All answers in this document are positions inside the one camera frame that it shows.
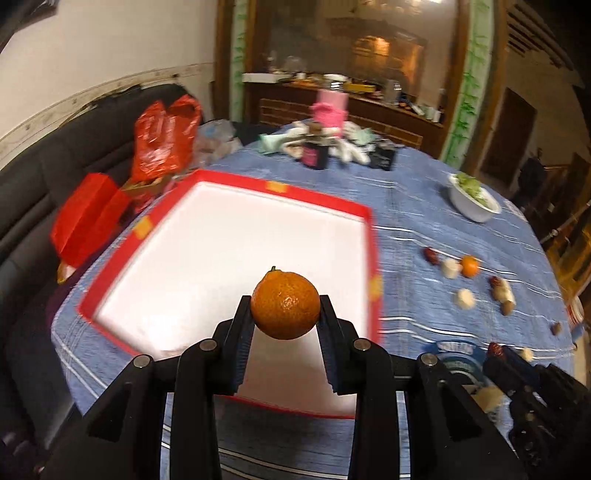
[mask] striped tablecloth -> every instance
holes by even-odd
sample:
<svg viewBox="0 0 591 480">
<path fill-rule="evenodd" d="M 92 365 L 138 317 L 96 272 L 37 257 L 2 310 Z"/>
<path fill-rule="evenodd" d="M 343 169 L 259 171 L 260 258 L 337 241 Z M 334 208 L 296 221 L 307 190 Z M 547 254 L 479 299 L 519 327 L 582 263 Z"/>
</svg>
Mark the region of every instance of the striped tablecloth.
<svg viewBox="0 0 591 480">
<path fill-rule="evenodd" d="M 382 344 L 397 355 L 416 358 L 435 342 L 468 341 L 476 349 L 492 340 L 527 346 L 537 362 L 553 362 L 572 372 L 572 342 L 566 312 L 550 265 L 529 224 L 499 195 L 502 213 L 480 225 L 459 214 L 447 196 L 453 171 L 417 150 L 400 151 L 391 172 L 331 160 L 327 170 L 311 170 L 284 155 L 264 157 L 252 144 L 211 167 L 260 179 L 318 190 L 370 206 L 374 211 L 380 269 L 384 279 Z M 72 395 L 84 413 L 131 357 L 105 339 L 78 314 L 77 306 L 125 232 L 88 269 L 57 312 L 51 335 Z M 473 279 L 445 280 L 422 254 L 424 246 L 459 258 L 482 260 Z M 495 272 L 511 282 L 517 301 L 503 317 L 489 297 L 487 278 Z M 472 310 L 453 306 L 458 288 L 472 290 Z M 559 321 L 563 333 L 553 336 Z M 401 477 L 408 478 L 408 434 L 404 399 L 401 418 Z M 166 478 L 171 398 L 163 431 L 161 477 Z M 216 400 L 220 459 L 225 478 L 288 480 L 345 479 L 353 436 L 352 420 L 318 419 L 269 411 L 231 400 Z M 506 405 L 496 414 L 506 433 Z"/>
</svg>

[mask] red paper bag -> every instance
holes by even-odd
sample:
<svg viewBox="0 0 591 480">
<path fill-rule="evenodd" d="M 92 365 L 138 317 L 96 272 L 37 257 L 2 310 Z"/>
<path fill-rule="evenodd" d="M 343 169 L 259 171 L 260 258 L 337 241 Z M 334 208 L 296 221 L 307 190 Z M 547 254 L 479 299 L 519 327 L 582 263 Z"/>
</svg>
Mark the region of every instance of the red paper bag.
<svg viewBox="0 0 591 480">
<path fill-rule="evenodd" d="M 201 105 L 189 95 L 176 100 L 168 111 L 160 101 L 150 105 L 135 122 L 131 180 L 152 180 L 185 168 L 200 122 Z"/>
<path fill-rule="evenodd" d="M 131 199 L 103 173 L 89 173 L 61 207 L 51 230 L 60 259 L 78 268 L 117 227 Z"/>
</svg>

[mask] metal screw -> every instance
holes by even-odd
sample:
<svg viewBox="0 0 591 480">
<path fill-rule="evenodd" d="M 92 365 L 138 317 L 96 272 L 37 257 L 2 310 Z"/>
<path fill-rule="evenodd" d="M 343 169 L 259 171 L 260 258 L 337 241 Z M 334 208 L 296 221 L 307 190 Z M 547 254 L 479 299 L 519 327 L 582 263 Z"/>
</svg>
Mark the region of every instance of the metal screw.
<svg viewBox="0 0 591 480">
<path fill-rule="evenodd" d="M 204 352 L 211 352 L 217 348 L 217 342 L 213 338 L 206 338 L 201 341 L 199 348 Z"/>
<path fill-rule="evenodd" d="M 150 363 L 150 358 L 148 355 L 138 355 L 134 358 L 134 367 L 143 368 L 147 367 Z"/>
<path fill-rule="evenodd" d="M 371 342 L 367 338 L 358 338 L 353 342 L 353 346 L 355 349 L 365 352 L 371 348 Z"/>
<path fill-rule="evenodd" d="M 437 357 L 432 353 L 424 353 L 421 355 L 421 362 L 423 362 L 428 367 L 432 367 L 437 363 Z"/>
</svg>

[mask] red frame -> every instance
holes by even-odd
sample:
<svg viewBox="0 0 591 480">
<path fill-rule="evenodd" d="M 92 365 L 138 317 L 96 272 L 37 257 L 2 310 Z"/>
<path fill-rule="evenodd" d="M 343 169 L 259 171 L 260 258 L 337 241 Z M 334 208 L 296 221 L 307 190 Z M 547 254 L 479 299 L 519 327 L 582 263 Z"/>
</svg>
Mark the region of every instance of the red frame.
<svg viewBox="0 0 591 480">
<path fill-rule="evenodd" d="M 360 203 L 351 202 L 350 200 L 333 197 L 325 193 L 313 192 L 299 187 L 294 187 L 289 184 L 282 184 L 276 181 L 268 181 L 262 179 L 254 179 L 252 177 L 245 177 L 233 173 L 223 173 L 211 170 L 197 170 L 183 181 L 179 182 L 176 187 L 168 192 L 160 202 L 145 215 L 149 218 L 152 224 L 150 232 L 164 219 L 169 211 L 184 197 L 184 195 L 200 181 L 209 183 L 217 183 L 227 185 L 230 187 L 237 187 L 246 190 L 253 190 L 279 197 L 285 197 L 292 200 L 299 200 L 304 203 L 311 203 L 331 210 L 348 213 L 350 215 L 358 216 L 365 221 L 365 235 L 368 246 L 368 297 L 369 297 L 369 338 L 370 340 L 379 343 L 379 312 L 382 306 L 382 291 L 381 291 L 381 277 L 378 272 L 378 250 L 375 239 L 375 234 L 372 229 L 372 212 L 371 209 Z M 93 325 L 104 337 L 118 347 L 128 352 L 130 355 L 139 355 L 139 352 L 133 350 L 129 345 L 118 339 L 109 331 L 104 329 L 100 324 L 93 320 L 94 314 L 102 299 L 110 289 L 117 276 L 124 269 L 127 262 L 131 259 L 135 251 L 140 247 L 150 233 L 138 236 L 132 229 L 127 238 L 121 243 L 119 248 L 115 250 L 109 261 L 103 267 L 103 270 L 94 279 L 88 292 L 80 302 L 78 311 L 82 316 Z M 256 403 L 251 400 L 236 397 L 237 400 L 252 403 L 259 406 L 265 406 L 279 411 L 290 411 L 284 408 L 267 406 L 262 403 Z M 308 414 L 314 417 L 328 417 L 328 418 L 354 418 L 342 416 L 322 416 L 306 412 L 293 412 L 299 414 Z"/>
</svg>

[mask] bowl of vegetables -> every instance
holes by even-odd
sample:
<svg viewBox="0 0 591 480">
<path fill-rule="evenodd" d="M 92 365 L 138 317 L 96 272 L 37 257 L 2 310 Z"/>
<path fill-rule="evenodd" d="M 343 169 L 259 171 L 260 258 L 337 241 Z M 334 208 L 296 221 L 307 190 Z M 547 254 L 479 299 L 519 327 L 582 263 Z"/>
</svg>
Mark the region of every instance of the bowl of vegetables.
<svg viewBox="0 0 591 480">
<path fill-rule="evenodd" d="M 449 182 L 452 203 L 463 216 L 484 223 L 494 214 L 501 212 L 499 203 L 474 177 L 459 172 L 450 174 Z"/>
</svg>

